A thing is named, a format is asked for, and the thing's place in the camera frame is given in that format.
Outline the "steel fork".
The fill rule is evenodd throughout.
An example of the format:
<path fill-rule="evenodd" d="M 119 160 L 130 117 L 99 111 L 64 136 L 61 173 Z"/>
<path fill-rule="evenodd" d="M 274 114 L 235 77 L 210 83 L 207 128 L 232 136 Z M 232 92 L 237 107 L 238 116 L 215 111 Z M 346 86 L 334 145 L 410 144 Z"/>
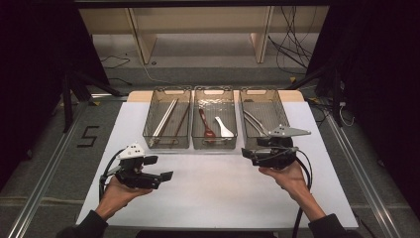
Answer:
<path fill-rule="evenodd" d="M 249 116 L 245 116 L 245 120 L 259 133 L 260 137 L 265 137 L 263 129 Z"/>

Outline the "smoky clear plastic bin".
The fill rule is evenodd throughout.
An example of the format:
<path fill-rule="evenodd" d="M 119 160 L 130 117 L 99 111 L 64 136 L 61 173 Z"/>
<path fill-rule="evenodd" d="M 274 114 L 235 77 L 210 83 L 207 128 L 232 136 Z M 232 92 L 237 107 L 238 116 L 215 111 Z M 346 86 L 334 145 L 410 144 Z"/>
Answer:
<path fill-rule="evenodd" d="M 173 148 L 170 146 L 182 114 L 190 103 L 190 86 L 157 87 L 151 100 L 143 137 L 150 149 L 174 150 L 189 148 L 189 115 L 183 124 L 183 137 Z"/>
<path fill-rule="evenodd" d="M 209 142 L 204 137 L 204 125 L 199 115 L 203 109 L 208 126 L 216 137 Z M 223 138 L 215 117 L 234 134 L 233 138 Z M 238 136 L 234 93 L 231 86 L 197 86 L 194 89 L 192 142 L 195 150 L 234 150 Z"/>
<path fill-rule="evenodd" d="M 262 87 L 243 87 L 240 90 L 248 92 L 249 90 L 262 90 L 263 92 L 272 92 L 273 88 Z M 245 120 L 244 111 L 252 113 L 262 124 L 271 131 L 276 127 L 288 126 L 289 122 L 283 108 L 283 104 L 279 99 L 258 99 L 256 96 L 240 99 L 240 113 L 243 120 L 243 135 L 246 149 L 260 149 L 257 144 L 259 133 Z"/>

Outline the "black curtain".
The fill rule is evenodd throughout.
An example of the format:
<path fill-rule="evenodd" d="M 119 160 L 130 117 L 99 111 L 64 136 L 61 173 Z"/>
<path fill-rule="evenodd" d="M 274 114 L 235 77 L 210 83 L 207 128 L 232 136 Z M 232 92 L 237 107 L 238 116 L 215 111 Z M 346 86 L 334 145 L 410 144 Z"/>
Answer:
<path fill-rule="evenodd" d="M 343 0 L 324 21 L 310 72 L 341 39 L 355 48 L 344 94 L 378 158 L 420 219 L 420 0 Z"/>
<path fill-rule="evenodd" d="M 44 130 L 69 70 L 109 83 L 74 0 L 0 0 L 0 190 Z"/>

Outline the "white ceramic spoon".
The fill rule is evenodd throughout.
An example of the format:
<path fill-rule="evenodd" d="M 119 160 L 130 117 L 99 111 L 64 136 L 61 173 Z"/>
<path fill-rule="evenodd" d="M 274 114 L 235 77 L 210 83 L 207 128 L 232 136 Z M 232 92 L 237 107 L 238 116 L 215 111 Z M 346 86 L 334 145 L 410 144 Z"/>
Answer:
<path fill-rule="evenodd" d="M 234 134 L 223 124 L 220 117 L 216 116 L 215 120 L 217 121 L 220 127 L 220 134 L 223 138 L 233 138 Z"/>

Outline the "steel table knife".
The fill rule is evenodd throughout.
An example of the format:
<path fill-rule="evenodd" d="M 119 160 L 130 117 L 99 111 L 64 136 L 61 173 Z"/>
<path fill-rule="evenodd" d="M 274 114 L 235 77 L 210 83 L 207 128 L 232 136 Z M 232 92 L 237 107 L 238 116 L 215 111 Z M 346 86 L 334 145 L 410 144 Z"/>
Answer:
<path fill-rule="evenodd" d="M 265 136 L 268 135 L 268 129 L 263 125 L 262 122 L 260 122 L 252 113 L 250 113 L 249 111 L 244 111 L 245 116 L 249 116 L 251 119 L 253 119 L 263 130 L 263 132 L 265 133 Z"/>

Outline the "person's left hand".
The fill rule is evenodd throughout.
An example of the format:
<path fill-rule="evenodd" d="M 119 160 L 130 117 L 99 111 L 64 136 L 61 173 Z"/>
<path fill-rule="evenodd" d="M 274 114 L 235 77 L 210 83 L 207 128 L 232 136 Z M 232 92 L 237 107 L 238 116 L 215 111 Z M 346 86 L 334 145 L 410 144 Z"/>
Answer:
<path fill-rule="evenodd" d="M 151 189 L 129 188 L 121 184 L 115 177 L 110 179 L 95 212 L 105 221 L 117 211 L 125 207 L 136 197 L 151 193 Z"/>

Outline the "light wooden shelf unit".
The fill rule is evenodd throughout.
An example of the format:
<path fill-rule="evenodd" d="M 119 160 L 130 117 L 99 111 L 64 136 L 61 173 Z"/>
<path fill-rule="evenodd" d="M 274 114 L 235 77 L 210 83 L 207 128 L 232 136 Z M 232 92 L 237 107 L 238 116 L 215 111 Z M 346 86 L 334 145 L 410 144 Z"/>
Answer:
<path fill-rule="evenodd" d="M 329 8 L 296 6 L 293 16 L 284 18 L 289 7 L 178 7 L 81 9 L 82 20 L 91 35 L 132 35 L 140 60 L 147 63 L 158 34 L 245 33 L 251 37 L 256 61 L 264 60 L 267 37 L 284 33 L 289 25 L 296 33 L 318 33 Z"/>

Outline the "person's right hand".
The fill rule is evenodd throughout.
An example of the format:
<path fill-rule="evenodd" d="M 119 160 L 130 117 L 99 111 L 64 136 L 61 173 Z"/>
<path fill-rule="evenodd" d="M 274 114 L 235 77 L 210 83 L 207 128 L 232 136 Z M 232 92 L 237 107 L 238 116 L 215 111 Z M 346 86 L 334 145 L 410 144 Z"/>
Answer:
<path fill-rule="evenodd" d="M 305 183 L 302 169 L 297 162 L 282 170 L 271 168 L 259 168 L 259 172 L 272 177 L 275 182 L 285 189 L 295 201 L 300 201 L 310 196 L 309 189 Z"/>

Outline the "light wooden table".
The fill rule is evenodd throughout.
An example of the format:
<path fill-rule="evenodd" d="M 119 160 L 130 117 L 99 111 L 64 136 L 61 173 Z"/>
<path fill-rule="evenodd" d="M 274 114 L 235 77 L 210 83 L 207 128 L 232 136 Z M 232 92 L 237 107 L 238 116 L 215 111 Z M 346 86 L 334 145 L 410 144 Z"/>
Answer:
<path fill-rule="evenodd" d="M 234 100 L 239 102 L 245 96 L 256 96 L 258 99 L 279 99 L 281 102 L 303 102 L 304 97 L 299 90 L 274 90 L 272 92 L 263 92 L 262 90 L 249 90 L 243 92 L 242 90 L 234 90 Z M 152 90 L 146 91 L 132 91 L 127 101 L 128 102 L 150 102 L 153 98 L 154 92 Z"/>

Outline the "black metal stand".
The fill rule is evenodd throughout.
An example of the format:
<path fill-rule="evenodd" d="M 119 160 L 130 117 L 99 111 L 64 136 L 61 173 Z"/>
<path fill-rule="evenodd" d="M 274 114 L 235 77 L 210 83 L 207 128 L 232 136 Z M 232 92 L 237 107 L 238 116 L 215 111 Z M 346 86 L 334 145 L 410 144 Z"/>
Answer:
<path fill-rule="evenodd" d="M 341 74 L 339 73 L 339 66 L 340 64 L 337 61 L 329 60 L 318 69 L 312 71 L 311 73 L 307 73 L 303 79 L 286 87 L 286 90 L 296 90 L 312 80 L 317 79 L 318 83 L 315 88 L 315 94 L 321 97 L 328 95 L 332 97 L 332 115 L 337 125 L 342 127 L 343 123 L 340 116 Z"/>

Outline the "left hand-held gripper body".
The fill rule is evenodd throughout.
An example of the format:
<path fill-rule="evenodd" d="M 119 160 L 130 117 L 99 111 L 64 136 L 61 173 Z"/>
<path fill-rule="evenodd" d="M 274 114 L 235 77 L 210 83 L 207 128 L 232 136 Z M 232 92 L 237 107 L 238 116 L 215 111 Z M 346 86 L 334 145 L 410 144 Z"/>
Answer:
<path fill-rule="evenodd" d="M 160 175 L 152 175 L 143 172 L 144 157 L 147 157 L 144 149 L 134 143 L 117 155 L 119 165 L 116 168 L 117 180 L 130 188 L 158 189 L 162 183 Z"/>

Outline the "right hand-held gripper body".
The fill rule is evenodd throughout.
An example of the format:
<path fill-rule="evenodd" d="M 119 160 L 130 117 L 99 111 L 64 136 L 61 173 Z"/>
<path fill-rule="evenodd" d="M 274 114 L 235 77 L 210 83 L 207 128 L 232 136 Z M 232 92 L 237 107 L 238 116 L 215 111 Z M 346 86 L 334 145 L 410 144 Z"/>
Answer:
<path fill-rule="evenodd" d="M 293 145 L 292 138 L 310 134 L 311 132 L 308 130 L 280 125 L 268 132 L 267 138 L 270 138 L 268 147 L 261 146 L 260 149 L 251 149 L 254 156 L 250 160 L 257 167 L 285 169 L 297 160 L 298 148 Z"/>

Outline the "black tripod stand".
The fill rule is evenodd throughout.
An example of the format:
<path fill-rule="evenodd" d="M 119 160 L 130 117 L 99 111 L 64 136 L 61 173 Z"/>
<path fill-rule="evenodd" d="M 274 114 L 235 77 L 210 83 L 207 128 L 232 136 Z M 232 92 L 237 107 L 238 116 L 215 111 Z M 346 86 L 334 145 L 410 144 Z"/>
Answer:
<path fill-rule="evenodd" d="M 109 85 L 94 79 L 88 74 L 80 71 L 68 71 L 61 81 L 62 84 L 62 101 L 64 105 L 64 129 L 67 132 L 73 122 L 73 112 L 71 103 L 71 93 L 73 93 L 79 102 L 89 102 L 92 100 L 92 94 L 87 89 L 87 84 L 92 84 L 95 87 L 110 93 L 113 96 L 122 97 L 126 93 L 120 92 Z"/>

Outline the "brown wooden spoon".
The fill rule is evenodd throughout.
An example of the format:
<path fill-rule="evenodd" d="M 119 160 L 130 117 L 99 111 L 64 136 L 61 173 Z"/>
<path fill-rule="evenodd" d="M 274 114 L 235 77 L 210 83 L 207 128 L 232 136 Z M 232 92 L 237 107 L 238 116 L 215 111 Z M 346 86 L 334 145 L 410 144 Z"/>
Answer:
<path fill-rule="evenodd" d="M 199 115 L 204 125 L 204 137 L 209 141 L 212 142 L 216 137 L 215 133 L 210 129 L 207 123 L 207 119 L 205 116 L 205 112 L 203 109 L 199 109 Z"/>

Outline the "aluminium floor rail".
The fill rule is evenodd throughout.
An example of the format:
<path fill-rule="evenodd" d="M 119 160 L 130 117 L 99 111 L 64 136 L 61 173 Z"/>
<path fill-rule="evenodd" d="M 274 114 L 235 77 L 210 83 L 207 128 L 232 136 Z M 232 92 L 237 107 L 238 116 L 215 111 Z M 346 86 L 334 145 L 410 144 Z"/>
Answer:
<path fill-rule="evenodd" d="M 325 111 L 324 114 L 385 238 L 401 238 L 390 211 L 375 189 L 344 130 L 337 125 L 331 113 Z"/>
<path fill-rule="evenodd" d="M 0 238 L 53 238 L 75 223 L 123 101 L 77 103 L 64 131 L 63 107 L 49 117 L 31 157 L 0 190 Z"/>

